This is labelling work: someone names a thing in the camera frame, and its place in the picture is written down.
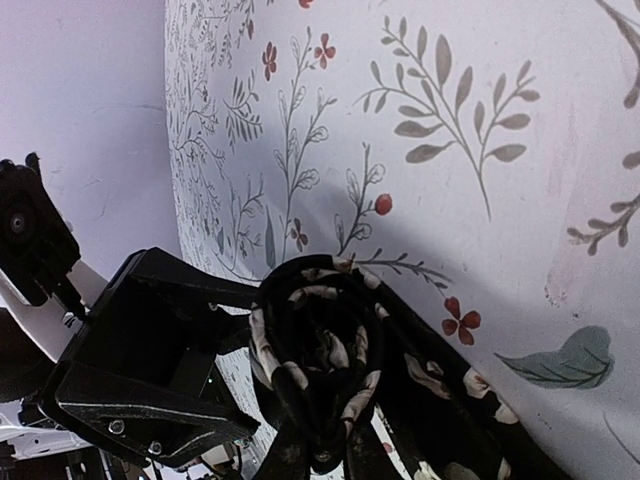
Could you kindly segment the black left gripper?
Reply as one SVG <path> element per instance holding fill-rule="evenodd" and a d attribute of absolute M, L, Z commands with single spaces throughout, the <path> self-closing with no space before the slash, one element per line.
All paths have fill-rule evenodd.
<path fill-rule="evenodd" d="M 44 416 L 123 460 L 181 467 L 251 437 L 215 370 L 258 288 L 160 248 L 130 255 L 89 310 L 38 398 Z"/>

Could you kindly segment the black white floral tie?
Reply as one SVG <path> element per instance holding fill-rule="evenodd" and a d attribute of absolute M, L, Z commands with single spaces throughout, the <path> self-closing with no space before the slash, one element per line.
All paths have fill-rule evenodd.
<path fill-rule="evenodd" d="M 352 379 L 400 478 L 562 479 L 564 470 L 469 363 L 367 268 L 294 258 L 259 286 L 249 315 L 254 391 Z"/>

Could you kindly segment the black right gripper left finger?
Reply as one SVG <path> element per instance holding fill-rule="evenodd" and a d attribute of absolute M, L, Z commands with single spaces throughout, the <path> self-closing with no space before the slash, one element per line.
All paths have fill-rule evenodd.
<path fill-rule="evenodd" d="M 352 408 L 360 382 L 316 380 L 301 388 L 292 379 L 259 383 L 259 407 L 277 431 L 260 468 L 261 479 L 309 479 L 343 467 L 360 477 L 360 408 Z"/>

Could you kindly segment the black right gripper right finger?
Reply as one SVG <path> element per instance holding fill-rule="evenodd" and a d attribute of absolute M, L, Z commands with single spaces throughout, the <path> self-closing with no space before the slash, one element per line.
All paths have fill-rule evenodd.
<path fill-rule="evenodd" d="M 374 407 L 367 407 L 349 436 L 344 458 L 344 476 L 351 480 L 393 480 L 400 474 L 392 464 L 371 420 Z"/>

